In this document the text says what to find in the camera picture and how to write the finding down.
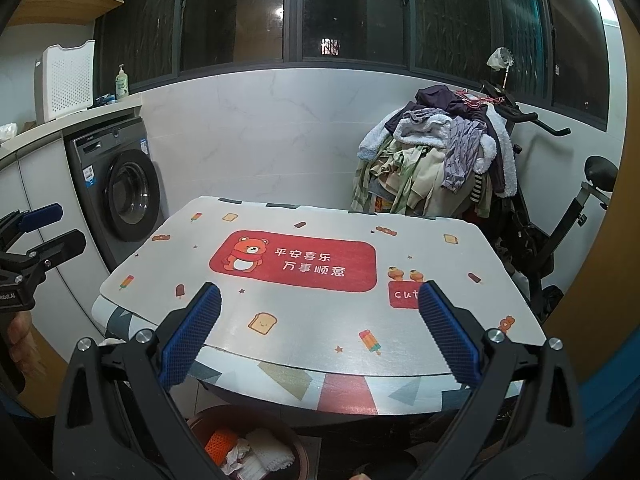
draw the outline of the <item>soap bottle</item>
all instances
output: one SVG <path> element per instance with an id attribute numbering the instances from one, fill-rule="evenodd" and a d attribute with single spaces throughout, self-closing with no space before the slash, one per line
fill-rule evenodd
<path id="1" fill-rule="evenodd" d="M 116 76 L 116 99 L 122 99 L 129 95 L 129 76 L 122 69 L 124 65 L 120 65 L 120 71 Z"/>

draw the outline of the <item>red rectangle label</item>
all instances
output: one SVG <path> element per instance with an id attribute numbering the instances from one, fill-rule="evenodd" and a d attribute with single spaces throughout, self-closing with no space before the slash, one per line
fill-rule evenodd
<path id="1" fill-rule="evenodd" d="M 389 282 L 389 304 L 393 308 L 418 308 L 421 282 Z"/>
<path id="2" fill-rule="evenodd" d="M 376 250 L 366 242 L 236 231 L 209 261 L 214 272 L 283 285 L 367 292 L 376 286 Z"/>

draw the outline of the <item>washing machine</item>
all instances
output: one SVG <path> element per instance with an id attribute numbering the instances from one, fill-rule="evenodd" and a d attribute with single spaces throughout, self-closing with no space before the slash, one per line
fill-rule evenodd
<path id="1" fill-rule="evenodd" d="M 135 117 L 66 140 L 78 200 L 109 272 L 164 222 L 145 123 Z"/>

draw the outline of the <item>silver bolt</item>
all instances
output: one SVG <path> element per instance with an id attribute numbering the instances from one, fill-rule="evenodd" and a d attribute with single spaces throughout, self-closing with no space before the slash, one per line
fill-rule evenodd
<path id="1" fill-rule="evenodd" d="M 486 331 L 486 336 L 494 343 L 501 343 L 504 341 L 504 332 L 497 328 L 491 328 Z"/>
<path id="2" fill-rule="evenodd" d="M 153 331 L 149 330 L 148 328 L 143 328 L 136 334 L 136 341 L 139 343 L 148 343 L 149 341 L 151 341 L 151 338 L 153 336 Z"/>
<path id="3" fill-rule="evenodd" d="M 562 347 L 564 346 L 564 344 L 562 344 L 562 341 L 557 337 L 552 337 L 548 342 L 549 346 L 551 346 L 551 348 L 553 348 L 554 350 L 562 350 Z"/>
<path id="4" fill-rule="evenodd" d="M 86 352 L 89 348 L 91 348 L 91 340 L 88 337 L 83 337 L 78 344 L 76 345 L 78 350 L 81 352 Z"/>

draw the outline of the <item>washing machine door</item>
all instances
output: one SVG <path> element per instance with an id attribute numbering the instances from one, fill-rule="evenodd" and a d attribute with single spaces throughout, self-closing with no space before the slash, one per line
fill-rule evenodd
<path id="1" fill-rule="evenodd" d="M 147 238 L 160 211 L 158 175 L 148 156 L 140 150 L 121 152 L 104 182 L 104 208 L 116 236 L 126 242 Z"/>

